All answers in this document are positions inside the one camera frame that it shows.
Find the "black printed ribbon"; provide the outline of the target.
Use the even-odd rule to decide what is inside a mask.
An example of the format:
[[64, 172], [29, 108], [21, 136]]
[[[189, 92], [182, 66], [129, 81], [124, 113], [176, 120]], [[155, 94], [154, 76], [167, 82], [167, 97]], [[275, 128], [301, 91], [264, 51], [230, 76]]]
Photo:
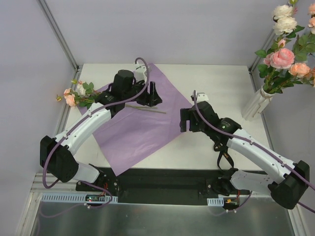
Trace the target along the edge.
[[232, 157], [228, 154], [228, 147], [222, 143], [215, 142], [213, 147], [215, 152], [219, 152], [218, 158], [217, 158], [217, 166], [220, 170], [223, 170], [220, 166], [220, 162], [222, 158], [224, 157], [225, 160], [230, 164], [232, 168], [234, 168], [234, 161]]

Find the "purple tissue paper sheet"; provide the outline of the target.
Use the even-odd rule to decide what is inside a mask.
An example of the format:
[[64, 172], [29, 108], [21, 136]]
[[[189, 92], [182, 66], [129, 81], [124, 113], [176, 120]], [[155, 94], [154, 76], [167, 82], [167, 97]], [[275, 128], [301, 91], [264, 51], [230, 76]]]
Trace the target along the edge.
[[156, 83], [162, 103], [146, 111], [129, 103], [113, 119], [98, 128], [79, 148], [76, 160], [98, 167], [111, 167], [116, 175], [136, 168], [179, 169], [183, 148], [180, 139], [180, 109], [191, 107], [175, 87], [166, 64], [150, 64], [150, 79]]

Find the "pink artificial flower bunch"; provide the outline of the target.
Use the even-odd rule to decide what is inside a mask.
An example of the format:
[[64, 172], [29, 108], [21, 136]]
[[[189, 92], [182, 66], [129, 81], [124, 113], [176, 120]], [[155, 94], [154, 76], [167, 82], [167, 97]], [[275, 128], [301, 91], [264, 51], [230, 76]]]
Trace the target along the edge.
[[76, 85], [76, 91], [68, 88], [64, 91], [63, 96], [56, 97], [58, 102], [65, 100], [66, 104], [70, 107], [86, 107], [87, 109], [95, 103], [96, 97], [101, 95], [100, 91], [94, 89], [93, 83], [86, 83], [80, 80], [72, 80], [74, 85]]

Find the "pink artificial rose stem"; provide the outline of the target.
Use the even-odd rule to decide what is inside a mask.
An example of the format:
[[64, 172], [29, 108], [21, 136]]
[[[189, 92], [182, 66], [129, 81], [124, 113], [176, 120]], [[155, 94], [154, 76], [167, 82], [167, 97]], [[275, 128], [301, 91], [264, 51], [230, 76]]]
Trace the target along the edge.
[[260, 78], [264, 79], [263, 90], [268, 94], [283, 93], [284, 88], [294, 86], [294, 76], [289, 69], [295, 62], [295, 54], [285, 47], [286, 40], [277, 39], [269, 50], [258, 50], [255, 54], [263, 59], [258, 65]]

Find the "peach artificial rose stem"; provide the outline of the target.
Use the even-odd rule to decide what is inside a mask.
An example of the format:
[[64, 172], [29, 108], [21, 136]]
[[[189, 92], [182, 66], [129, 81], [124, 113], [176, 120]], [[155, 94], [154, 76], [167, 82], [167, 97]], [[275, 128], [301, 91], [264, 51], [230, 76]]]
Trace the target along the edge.
[[292, 49], [295, 62], [308, 63], [315, 58], [315, 1], [303, 0], [300, 6], [297, 13], [298, 26], [304, 28], [296, 33]]

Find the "white artificial rose stem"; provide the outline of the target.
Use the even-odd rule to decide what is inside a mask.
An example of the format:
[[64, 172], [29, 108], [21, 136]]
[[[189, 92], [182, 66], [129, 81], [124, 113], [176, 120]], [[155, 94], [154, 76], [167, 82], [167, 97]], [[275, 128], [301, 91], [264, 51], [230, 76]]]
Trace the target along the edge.
[[287, 4], [279, 5], [273, 10], [273, 32], [278, 41], [280, 39], [293, 39], [305, 29], [295, 19], [298, 2], [298, 0], [289, 0]]

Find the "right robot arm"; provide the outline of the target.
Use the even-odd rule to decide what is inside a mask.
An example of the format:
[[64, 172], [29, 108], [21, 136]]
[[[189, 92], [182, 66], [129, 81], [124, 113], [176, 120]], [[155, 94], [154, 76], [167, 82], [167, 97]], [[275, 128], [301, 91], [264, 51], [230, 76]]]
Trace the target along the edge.
[[[180, 110], [180, 129], [207, 135], [214, 142], [214, 151], [231, 165], [211, 185], [218, 194], [229, 196], [237, 190], [259, 192], [270, 195], [286, 209], [294, 209], [309, 187], [310, 167], [306, 162], [294, 162], [260, 144], [234, 120], [220, 118], [206, 101]], [[249, 159], [264, 173], [237, 169], [227, 152], [229, 149]]]

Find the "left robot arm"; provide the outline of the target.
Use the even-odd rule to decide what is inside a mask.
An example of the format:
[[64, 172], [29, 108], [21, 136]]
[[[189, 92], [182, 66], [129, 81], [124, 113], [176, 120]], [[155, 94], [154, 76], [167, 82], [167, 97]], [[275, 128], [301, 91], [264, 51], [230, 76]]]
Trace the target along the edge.
[[76, 161], [74, 156], [85, 140], [124, 109], [128, 102], [147, 107], [162, 103], [155, 83], [148, 81], [148, 72], [144, 66], [133, 72], [119, 70], [114, 81], [95, 98], [94, 103], [70, 128], [53, 138], [42, 138], [41, 167], [61, 182], [83, 180], [93, 191], [101, 190], [104, 179], [99, 176], [99, 170]]

